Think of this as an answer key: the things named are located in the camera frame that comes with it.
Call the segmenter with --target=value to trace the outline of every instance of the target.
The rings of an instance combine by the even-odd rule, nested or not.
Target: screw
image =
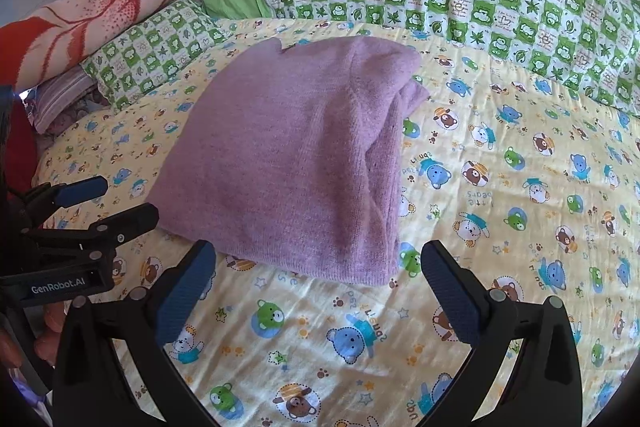
[[[498,288],[489,290],[489,296],[497,302],[502,302],[507,298],[507,295],[502,290],[498,290]]]
[[[559,310],[560,308],[562,308],[562,299],[559,297],[556,297],[555,295],[551,295],[549,297],[549,304],[551,304],[554,308]]]
[[[134,301],[140,301],[146,296],[146,288],[144,286],[136,286],[129,292],[129,297]]]
[[[71,302],[74,308],[82,308],[86,304],[86,297],[84,295],[79,295]]]

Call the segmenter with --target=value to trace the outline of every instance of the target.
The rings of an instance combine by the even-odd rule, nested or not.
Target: blue bear print
[[[611,396],[615,392],[616,388],[613,386],[611,382],[604,381],[602,383],[602,387],[598,392],[598,396],[596,397],[596,410],[602,409],[609,402]]]
[[[373,342],[376,340],[373,326],[353,315],[348,314],[346,318],[352,326],[334,328],[326,333],[327,340],[334,344],[335,352],[349,365],[356,363],[365,349],[369,357],[373,357]]]
[[[626,259],[625,257],[620,258],[620,266],[618,266],[618,269],[616,270],[616,275],[618,276],[618,279],[620,279],[620,282],[625,285],[625,288],[629,288],[631,267],[629,265],[628,259]]]
[[[449,373],[442,373],[438,376],[438,381],[433,385],[433,389],[430,393],[429,386],[426,382],[423,382],[420,385],[420,393],[422,396],[420,397],[420,400],[418,400],[418,407],[423,415],[427,414],[442,397],[451,383],[451,380],[452,378]]]
[[[591,167],[587,166],[587,158],[581,154],[572,154],[571,161],[574,164],[574,170],[571,174],[580,181],[588,181]]]
[[[626,112],[618,111],[618,121],[620,122],[620,127],[625,131],[629,130],[629,122],[631,121],[629,115]]]
[[[543,257],[542,260],[540,260],[538,273],[540,279],[551,288],[553,293],[557,293],[556,288],[566,290],[564,268],[562,267],[562,262],[558,259],[547,265],[546,259]]]
[[[544,94],[551,94],[551,85],[546,78],[539,78],[534,82],[536,89]]]
[[[182,102],[178,107],[175,108],[177,112],[185,112],[190,110],[193,102]]]
[[[113,184],[120,185],[130,175],[131,175],[131,171],[129,169],[120,169],[118,173],[113,177]]]
[[[609,151],[609,157],[612,160],[615,160],[616,162],[618,162],[620,165],[622,165],[622,158],[620,157],[620,154],[618,154],[618,151],[616,151],[615,149],[613,149],[612,146],[607,144],[607,151]]]
[[[471,94],[471,88],[459,78],[454,78],[451,82],[447,82],[447,87],[454,93],[460,95],[461,98],[465,98],[467,93]]]
[[[420,162],[418,176],[422,176],[426,172],[431,186],[437,190],[451,179],[451,172],[447,171],[442,165],[441,162],[436,162],[432,158],[424,159]]]
[[[521,117],[522,113],[506,104],[502,106],[502,109],[498,111],[498,115],[496,116],[498,120],[504,120],[506,123],[517,123],[518,118]]]

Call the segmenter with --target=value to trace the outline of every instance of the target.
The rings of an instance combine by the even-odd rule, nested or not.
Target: paw print pattern
[[[298,324],[301,328],[298,330],[298,334],[301,339],[306,339],[309,336],[309,330],[305,327],[309,325],[309,319],[305,317],[305,315],[301,315],[298,318]]]
[[[136,391],[136,398],[142,398],[143,394],[146,394],[146,387],[144,385],[140,386],[140,391]]]

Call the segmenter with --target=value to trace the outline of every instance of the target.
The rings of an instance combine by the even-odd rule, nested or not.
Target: red fabric
[[[4,174],[7,184],[18,192],[31,188],[38,167],[38,154],[33,128],[22,100],[16,97],[11,113],[11,133],[4,152]]]
[[[24,56],[29,51],[33,41],[42,35],[53,24],[40,17],[12,22],[0,28],[0,50],[2,57],[2,78],[0,84],[15,84],[20,73],[20,66]]]

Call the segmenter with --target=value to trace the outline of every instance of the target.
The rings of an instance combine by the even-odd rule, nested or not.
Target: star pattern
[[[371,402],[373,402],[373,397],[371,396],[371,393],[360,393],[360,399],[358,400],[358,403],[363,403],[364,405],[368,405]]]

